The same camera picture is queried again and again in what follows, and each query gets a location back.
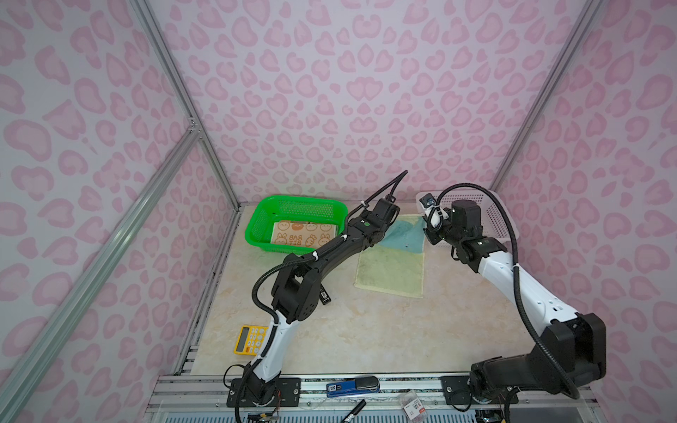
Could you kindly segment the pale green towel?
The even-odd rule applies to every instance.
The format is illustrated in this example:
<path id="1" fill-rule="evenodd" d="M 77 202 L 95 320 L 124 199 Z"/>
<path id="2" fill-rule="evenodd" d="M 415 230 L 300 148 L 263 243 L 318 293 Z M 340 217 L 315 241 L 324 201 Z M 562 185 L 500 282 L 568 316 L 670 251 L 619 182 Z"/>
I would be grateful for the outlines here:
<path id="1" fill-rule="evenodd" d="M 401 215 L 382 241 L 359 255 L 354 286 L 407 298 L 423 296 L 424 221 Z"/>

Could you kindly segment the cream orange patterned towel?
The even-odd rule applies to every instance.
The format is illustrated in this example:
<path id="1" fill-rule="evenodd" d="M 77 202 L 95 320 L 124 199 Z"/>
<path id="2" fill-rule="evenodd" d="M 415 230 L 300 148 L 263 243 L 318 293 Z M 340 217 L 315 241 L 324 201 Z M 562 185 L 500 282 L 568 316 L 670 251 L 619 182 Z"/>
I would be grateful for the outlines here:
<path id="1" fill-rule="evenodd" d="M 282 220 L 273 226 L 271 243 L 317 249 L 329 243 L 337 234 L 336 225 Z"/>

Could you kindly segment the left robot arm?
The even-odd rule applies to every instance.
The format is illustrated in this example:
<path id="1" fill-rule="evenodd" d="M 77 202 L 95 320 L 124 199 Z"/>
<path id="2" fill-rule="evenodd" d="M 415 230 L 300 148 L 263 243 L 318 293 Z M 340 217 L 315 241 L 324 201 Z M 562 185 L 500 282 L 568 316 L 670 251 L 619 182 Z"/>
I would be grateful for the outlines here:
<path id="1" fill-rule="evenodd" d="M 252 301 L 272 320 L 263 349 L 244 366 L 240 382 L 231 390 L 234 409 L 238 410 L 245 398 L 257 406 L 276 398 L 288 349 L 301 322 L 321 302 L 326 276 L 350 257 L 380 243 L 399 214 L 400 208 L 388 202 L 363 210 L 324 246 L 302 256 L 290 254 L 259 277 L 252 288 Z"/>

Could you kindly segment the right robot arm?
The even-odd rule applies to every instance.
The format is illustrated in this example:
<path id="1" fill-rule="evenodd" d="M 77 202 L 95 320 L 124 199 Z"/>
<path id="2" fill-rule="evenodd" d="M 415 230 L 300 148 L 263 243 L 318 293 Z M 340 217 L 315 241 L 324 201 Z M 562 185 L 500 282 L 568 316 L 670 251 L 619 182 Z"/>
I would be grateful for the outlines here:
<path id="1" fill-rule="evenodd" d="M 458 262 L 491 282 L 517 308 L 534 346 L 528 354 L 495 357 L 472 365 L 468 385 L 477 400 L 507 398 L 518 391 L 545 391 L 578 400 L 582 387 L 606 375 L 606 326 L 559 300 L 520 264 L 512 225 L 505 248 L 479 227 L 430 213 L 425 234 L 451 245 Z"/>

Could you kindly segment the white plastic basket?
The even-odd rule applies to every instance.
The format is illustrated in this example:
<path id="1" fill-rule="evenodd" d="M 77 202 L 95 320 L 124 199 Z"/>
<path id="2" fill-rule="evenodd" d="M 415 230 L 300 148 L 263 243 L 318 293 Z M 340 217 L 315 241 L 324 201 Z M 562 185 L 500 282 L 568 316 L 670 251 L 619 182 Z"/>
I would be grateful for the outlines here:
<path id="1" fill-rule="evenodd" d="M 426 197 L 426 195 L 428 194 L 437 199 L 437 197 L 441 194 L 441 192 L 440 191 L 420 192 L 416 194 L 415 201 L 417 203 L 417 210 L 419 211 L 419 213 L 426 216 L 428 214 L 426 212 L 426 209 L 428 208 L 427 206 L 428 203 L 424 202 L 424 200 L 422 199 L 423 197 Z M 507 225 L 499 211 L 499 207 L 493 202 L 493 200 L 491 200 L 491 198 L 489 198 L 489 196 L 486 193 L 471 188 L 461 188 L 453 190 L 444 196 L 444 198 L 441 200 L 440 207 L 443 210 L 445 209 L 451 210 L 452 203 L 457 200 L 474 201 L 474 203 L 476 203 L 481 208 L 481 225 L 483 226 L 484 236 L 493 237 L 497 239 L 497 241 L 500 241 L 501 243 L 505 244 L 507 244 L 510 241 L 510 234 Z M 518 229 L 517 227 L 515 227 L 515 222 L 507 210 L 508 209 L 506 208 L 505 209 L 506 214 L 509 218 L 511 225 L 513 225 L 514 227 L 513 231 L 516 238 L 518 239 L 519 238 Z"/>

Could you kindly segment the black marker device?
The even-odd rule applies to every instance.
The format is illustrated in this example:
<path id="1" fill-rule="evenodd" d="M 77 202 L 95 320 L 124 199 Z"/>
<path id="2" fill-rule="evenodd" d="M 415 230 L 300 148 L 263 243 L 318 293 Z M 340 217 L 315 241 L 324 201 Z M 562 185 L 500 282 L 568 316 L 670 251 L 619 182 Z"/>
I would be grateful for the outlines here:
<path id="1" fill-rule="evenodd" d="M 323 287 L 320 287 L 320 301 L 323 305 L 328 305 L 331 302 L 331 297 Z"/>

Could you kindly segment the green plastic basket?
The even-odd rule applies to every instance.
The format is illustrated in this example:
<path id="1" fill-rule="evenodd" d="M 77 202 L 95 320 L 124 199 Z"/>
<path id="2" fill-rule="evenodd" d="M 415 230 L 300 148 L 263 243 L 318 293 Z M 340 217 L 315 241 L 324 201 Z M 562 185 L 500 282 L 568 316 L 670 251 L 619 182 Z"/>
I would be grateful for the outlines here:
<path id="1" fill-rule="evenodd" d="M 299 231 L 294 234 L 294 241 L 282 244 L 275 232 L 277 225 L 282 221 L 292 225 L 299 223 L 315 225 L 334 225 L 339 234 L 345 227 L 347 206 L 340 201 L 313 197 L 294 197 L 276 195 L 265 198 L 256 207 L 250 223 L 245 230 L 245 239 L 248 244 L 267 252 L 294 253 L 303 255 L 315 248 L 309 241 L 299 240 Z"/>

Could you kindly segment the blue stapler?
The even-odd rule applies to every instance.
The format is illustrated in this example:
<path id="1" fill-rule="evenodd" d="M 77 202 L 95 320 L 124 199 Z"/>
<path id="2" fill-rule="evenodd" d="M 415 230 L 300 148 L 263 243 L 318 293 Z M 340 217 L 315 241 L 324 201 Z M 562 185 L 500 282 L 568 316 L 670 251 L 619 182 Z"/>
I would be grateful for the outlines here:
<path id="1" fill-rule="evenodd" d="M 379 391 L 380 381 L 374 375 L 358 376 L 326 384 L 326 396 L 328 398 L 367 395 Z"/>

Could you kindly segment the yellow calculator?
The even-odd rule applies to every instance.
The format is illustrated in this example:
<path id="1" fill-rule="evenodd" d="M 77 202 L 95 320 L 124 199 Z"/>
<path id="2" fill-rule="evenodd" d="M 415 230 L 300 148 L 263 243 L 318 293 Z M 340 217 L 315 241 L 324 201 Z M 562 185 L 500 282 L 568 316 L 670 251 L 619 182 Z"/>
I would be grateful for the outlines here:
<path id="1" fill-rule="evenodd" d="M 256 356 L 264 347 L 268 328 L 259 325 L 244 325 L 236 340 L 234 353 Z"/>

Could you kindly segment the small plastic bag red label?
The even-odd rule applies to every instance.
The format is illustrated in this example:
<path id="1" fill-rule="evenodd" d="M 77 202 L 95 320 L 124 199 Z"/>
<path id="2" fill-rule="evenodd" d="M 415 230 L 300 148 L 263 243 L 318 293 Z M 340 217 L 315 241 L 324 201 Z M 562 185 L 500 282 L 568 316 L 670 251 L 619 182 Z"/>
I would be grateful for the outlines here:
<path id="1" fill-rule="evenodd" d="M 401 393 L 398 401 L 409 422 L 422 423 L 427 419 L 427 410 L 415 391 Z"/>

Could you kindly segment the black pen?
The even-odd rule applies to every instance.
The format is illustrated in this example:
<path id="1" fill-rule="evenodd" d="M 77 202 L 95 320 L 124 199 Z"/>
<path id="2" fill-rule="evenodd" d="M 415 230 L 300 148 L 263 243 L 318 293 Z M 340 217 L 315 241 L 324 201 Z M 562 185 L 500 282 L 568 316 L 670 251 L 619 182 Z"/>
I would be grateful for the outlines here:
<path id="1" fill-rule="evenodd" d="M 355 417 L 364 409 L 367 401 L 361 400 L 341 421 L 341 423 L 352 423 Z"/>

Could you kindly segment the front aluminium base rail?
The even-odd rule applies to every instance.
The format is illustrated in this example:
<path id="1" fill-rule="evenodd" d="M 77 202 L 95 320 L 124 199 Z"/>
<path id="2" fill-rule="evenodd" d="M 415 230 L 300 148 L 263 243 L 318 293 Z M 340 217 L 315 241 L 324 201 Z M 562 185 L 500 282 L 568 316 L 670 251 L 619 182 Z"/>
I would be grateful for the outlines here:
<path id="1" fill-rule="evenodd" d="M 146 408 L 145 422 L 340 422 L 363 399 L 353 422 L 407 422 L 398 396 L 415 391 L 426 422 L 604 422 L 601 404 L 589 388 L 572 400 L 543 391 L 518 391 L 507 398 L 473 398 L 463 373 L 381 373 L 380 391 L 328 398 L 326 384 L 349 374 L 283 375 L 288 386 L 268 405 L 234 409 L 233 375 L 163 376 Z"/>

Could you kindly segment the aluminium frame rail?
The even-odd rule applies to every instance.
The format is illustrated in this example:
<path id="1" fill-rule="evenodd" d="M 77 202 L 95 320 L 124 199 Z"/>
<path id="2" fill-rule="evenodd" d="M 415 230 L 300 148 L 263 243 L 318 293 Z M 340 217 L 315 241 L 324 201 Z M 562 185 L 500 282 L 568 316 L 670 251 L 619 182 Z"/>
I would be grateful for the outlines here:
<path id="1" fill-rule="evenodd" d="M 150 2 L 4 1 L 2 421 L 141 421 L 234 211 Z"/>

